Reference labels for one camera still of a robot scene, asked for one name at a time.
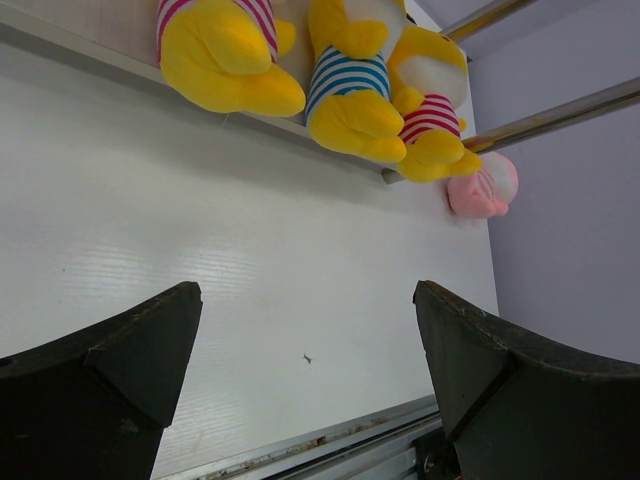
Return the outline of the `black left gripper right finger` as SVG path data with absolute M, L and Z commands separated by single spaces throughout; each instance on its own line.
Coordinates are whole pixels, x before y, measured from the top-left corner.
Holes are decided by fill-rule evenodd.
M 413 302 L 462 478 L 638 478 L 638 364 L 550 340 L 433 281 Z

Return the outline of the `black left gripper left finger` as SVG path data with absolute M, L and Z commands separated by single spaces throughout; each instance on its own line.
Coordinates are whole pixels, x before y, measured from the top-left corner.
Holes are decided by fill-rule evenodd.
M 4 479 L 148 479 L 198 331 L 200 286 L 1 360 Z

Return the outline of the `yellow frog toy blue stripes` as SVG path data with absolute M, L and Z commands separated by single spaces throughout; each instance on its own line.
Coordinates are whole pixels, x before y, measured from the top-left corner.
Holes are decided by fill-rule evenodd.
M 310 3 L 314 68 L 304 117 L 317 144 L 379 163 L 405 157 L 387 61 L 406 23 L 403 1 Z

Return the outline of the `yellow frog toy red stripes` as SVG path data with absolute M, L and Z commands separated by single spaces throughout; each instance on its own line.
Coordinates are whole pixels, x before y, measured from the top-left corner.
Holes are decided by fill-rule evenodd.
M 399 137 L 406 156 L 397 165 L 405 179 L 429 183 L 466 176 L 482 166 L 467 149 L 466 124 L 457 110 L 468 96 L 466 56 L 444 34 L 410 24 L 387 62 L 392 103 L 404 120 Z

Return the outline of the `yellow frog toy pink stripes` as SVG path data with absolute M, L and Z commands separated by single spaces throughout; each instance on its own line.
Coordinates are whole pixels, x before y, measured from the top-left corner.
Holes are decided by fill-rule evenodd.
M 293 23 L 265 0 L 162 0 L 156 49 L 166 83 L 214 113 L 286 118 L 306 96 L 278 60 L 295 46 Z

